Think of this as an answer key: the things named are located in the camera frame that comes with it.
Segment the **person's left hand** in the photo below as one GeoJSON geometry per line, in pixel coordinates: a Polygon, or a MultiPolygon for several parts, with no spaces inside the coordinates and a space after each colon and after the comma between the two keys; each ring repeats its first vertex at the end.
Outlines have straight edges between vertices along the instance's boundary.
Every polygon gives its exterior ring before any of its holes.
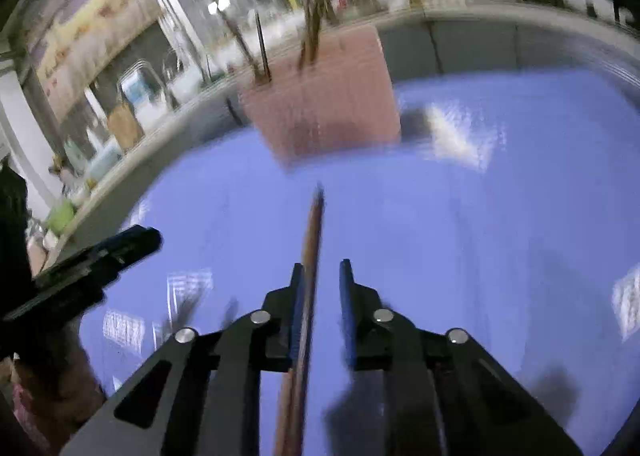
{"type": "Polygon", "coordinates": [[[106,394],[87,352],[13,361],[14,416],[43,455],[57,455],[102,407],[106,394]]]}

